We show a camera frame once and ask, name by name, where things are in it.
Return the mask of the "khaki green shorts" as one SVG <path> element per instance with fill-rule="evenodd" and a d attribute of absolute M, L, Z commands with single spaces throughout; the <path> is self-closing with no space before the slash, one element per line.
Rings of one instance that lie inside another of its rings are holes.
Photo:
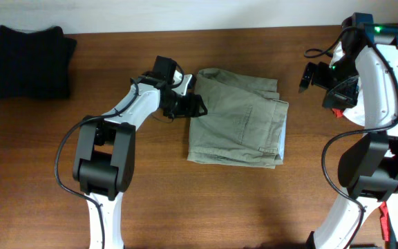
<path fill-rule="evenodd" d="M 275 79 L 240 75 L 219 68 L 198 71 L 195 94 L 207 114 L 192 118 L 187 159 L 274 169 L 282 165 L 289 104 Z"/>

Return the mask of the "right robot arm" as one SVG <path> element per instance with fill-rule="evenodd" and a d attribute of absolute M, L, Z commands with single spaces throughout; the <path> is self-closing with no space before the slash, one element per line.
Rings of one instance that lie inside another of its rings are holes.
<path fill-rule="evenodd" d="M 307 238 L 307 248 L 348 248 L 368 215 L 398 194 L 398 27 L 376 24 L 356 12 L 326 50 L 311 48 L 299 85 L 325 89 L 325 108 L 363 105 L 360 139 L 339 160 L 337 192 L 327 218 Z"/>

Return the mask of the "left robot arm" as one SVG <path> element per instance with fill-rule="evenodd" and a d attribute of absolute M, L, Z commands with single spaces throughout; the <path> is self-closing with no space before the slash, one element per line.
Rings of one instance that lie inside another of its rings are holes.
<path fill-rule="evenodd" d="M 73 178 L 88 203 L 90 248 L 124 247 L 122 198 L 133 178 L 136 132 L 158 109 L 171 120 L 206 115 L 202 97 L 190 91 L 195 81 L 176 61 L 158 56 L 115 107 L 79 124 Z"/>

